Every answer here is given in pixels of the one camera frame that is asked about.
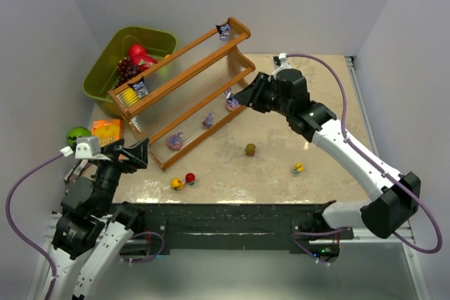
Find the yellow duck toy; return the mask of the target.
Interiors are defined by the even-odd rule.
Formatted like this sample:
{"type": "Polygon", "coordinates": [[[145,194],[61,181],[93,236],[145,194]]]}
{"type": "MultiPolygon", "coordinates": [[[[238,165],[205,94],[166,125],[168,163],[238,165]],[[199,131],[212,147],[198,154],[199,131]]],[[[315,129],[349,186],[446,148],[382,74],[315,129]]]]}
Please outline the yellow duck toy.
{"type": "Polygon", "coordinates": [[[170,185],[173,190],[181,190],[184,188],[184,182],[180,178],[173,178],[170,185]]]}

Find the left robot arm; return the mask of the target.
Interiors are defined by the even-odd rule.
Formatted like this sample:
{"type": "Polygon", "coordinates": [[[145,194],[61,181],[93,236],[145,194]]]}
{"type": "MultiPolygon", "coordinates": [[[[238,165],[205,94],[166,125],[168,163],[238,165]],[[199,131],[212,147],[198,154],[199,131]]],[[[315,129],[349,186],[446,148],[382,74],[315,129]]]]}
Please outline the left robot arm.
{"type": "Polygon", "coordinates": [[[97,170],[93,179],[81,178],[61,200],[47,299],[86,299],[125,242],[143,227],[141,208],[129,202],[112,204],[121,175],[148,166],[149,145],[147,138],[129,147],[124,139],[104,147],[95,136],[77,139],[71,154],[95,164],[97,170]]]}

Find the black figure toy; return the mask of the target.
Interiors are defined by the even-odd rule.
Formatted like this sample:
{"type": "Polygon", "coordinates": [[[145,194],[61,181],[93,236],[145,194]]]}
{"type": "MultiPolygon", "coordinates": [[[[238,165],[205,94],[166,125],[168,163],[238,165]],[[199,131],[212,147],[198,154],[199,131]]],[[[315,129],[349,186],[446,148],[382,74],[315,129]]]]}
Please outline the black figure toy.
{"type": "Polygon", "coordinates": [[[218,35],[219,35],[219,39],[221,41],[228,41],[229,40],[229,36],[230,36],[230,32],[231,32],[231,23],[229,20],[227,20],[225,23],[221,24],[221,25],[215,25],[218,35]]]}

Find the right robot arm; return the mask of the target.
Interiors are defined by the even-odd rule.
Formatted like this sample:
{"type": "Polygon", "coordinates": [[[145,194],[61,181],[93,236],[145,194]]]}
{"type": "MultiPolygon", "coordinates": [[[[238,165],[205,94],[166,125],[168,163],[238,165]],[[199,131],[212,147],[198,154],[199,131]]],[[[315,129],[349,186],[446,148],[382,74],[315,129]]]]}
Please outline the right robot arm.
{"type": "Polygon", "coordinates": [[[307,80],[299,70],[260,72],[230,98],[261,113],[283,115],[295,133],[328,153],[363,188],[371,200],[368,204],[353,207],[333,202],[323,210],[321,216],[329,228],[364,226],[386,239],[418,211],[419,177],[413,172],[402,174],[352,141],[336,115],[310,98],[307,80]]]}

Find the red heart toy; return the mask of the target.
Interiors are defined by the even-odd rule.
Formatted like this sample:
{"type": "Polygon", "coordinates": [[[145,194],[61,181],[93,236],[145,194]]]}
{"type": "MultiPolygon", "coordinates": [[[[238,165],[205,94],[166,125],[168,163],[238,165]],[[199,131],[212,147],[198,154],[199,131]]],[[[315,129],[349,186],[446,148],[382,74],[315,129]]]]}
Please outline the red heart toy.
{"type": "Polygon", "coordinates": [[[194,185],[195,184],[195,174],[187,173],[185,176],[185,184],[186,185],[194,185]]]}

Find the purple bunny pink base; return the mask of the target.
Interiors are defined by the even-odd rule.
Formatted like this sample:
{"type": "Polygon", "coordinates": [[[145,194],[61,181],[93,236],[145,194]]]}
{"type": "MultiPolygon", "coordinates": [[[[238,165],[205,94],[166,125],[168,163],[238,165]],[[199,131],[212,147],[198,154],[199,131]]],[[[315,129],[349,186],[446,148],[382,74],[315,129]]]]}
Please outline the purple bunny pink base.
{"type": "Polygon", "coordinates": [[[228,111],[233,112],[238,107],[240,107],[240,103],[236,100],[234,94],[232,93],[231,88],[228,88],[227,90],[225,90],[224,94],[226,96],[225,106],[228,111]]]}

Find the brown object by left arm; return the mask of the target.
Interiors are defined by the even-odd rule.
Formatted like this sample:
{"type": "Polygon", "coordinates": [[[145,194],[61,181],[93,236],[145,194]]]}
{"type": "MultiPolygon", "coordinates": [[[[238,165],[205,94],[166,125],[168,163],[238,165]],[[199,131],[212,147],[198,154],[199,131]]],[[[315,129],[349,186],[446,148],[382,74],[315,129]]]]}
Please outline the brown object by left arm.
{"type": "Polygon", "coordinates": [[[89,161],[87,159],[79,159],[75,162],[69,172],[64,176],[64,183],[69,184],[76,181],[89,167],[89,161]]]}

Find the black-headed purple striped figure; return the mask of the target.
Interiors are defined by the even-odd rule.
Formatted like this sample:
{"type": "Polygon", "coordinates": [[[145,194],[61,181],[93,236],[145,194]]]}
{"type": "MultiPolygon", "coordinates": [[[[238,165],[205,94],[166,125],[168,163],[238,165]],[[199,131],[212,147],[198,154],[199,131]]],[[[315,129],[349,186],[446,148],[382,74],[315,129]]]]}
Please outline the black-headed purple striped figure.
{"type": "Polygon", "coordinates": [[[128,84],[128,87],[134,91],[138,98],[144,98],[149,94],[143,77],[133,83],[128,84]]]}

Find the purple figure pink donut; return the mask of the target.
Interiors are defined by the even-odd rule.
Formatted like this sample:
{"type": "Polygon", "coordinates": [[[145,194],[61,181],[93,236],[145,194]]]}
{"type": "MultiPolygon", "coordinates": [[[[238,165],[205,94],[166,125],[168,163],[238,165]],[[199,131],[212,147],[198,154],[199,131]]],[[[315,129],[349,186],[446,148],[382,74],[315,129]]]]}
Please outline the purple figure pink donut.
{"type": "Polygon", "coordinates": [[[180,150],[184,144],[183,131],[176,132],[166,139],[166,146],[170,150],[180,150]]]}

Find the purple bunny red bow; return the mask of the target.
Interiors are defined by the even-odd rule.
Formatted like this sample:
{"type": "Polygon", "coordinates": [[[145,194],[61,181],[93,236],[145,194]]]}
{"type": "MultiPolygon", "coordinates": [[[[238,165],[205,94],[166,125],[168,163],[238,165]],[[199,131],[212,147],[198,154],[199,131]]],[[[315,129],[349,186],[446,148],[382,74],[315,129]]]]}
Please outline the purple bunny red bow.
{"type": "Polygon", "coordinates": [[[214,124],[214,112],[210,112],[202,121],[204,128],[209,129],[214,124]]]}

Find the orange three-tier ribbed shelf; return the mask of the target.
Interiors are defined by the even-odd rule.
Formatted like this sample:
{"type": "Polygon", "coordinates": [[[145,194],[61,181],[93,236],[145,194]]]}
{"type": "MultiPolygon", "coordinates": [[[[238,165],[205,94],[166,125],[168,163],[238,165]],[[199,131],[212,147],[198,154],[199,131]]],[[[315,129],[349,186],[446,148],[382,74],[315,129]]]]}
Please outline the orange three-tier ribbed shelf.
{"type": "Polygon", "coordinates": [[[240,105],[228,111],[224,92],[231,88],[232,93],[237,93],[245,88],[245,77],[255,71],[255,64],[238,49],[239,43],[250,37],[250,30],[235,18],[227,20],[231,23],[228,41],[221,41],[214,28],[109,92],[135,139],[150,140],[148,153],[161,170],[168,169],[244,110],[240,105]],[[160,81],[158,69],[166,64],[169,78],[160,81]],[[126,106],[121,92],[141,77],[149,94],[126,106]],[[210,112],[214,112],[214,124],[206,129],[202,122],[210,112]],[[166,139],[179,131],[184,133],[184,144],[180,150],[170,150],[166,139]]]}

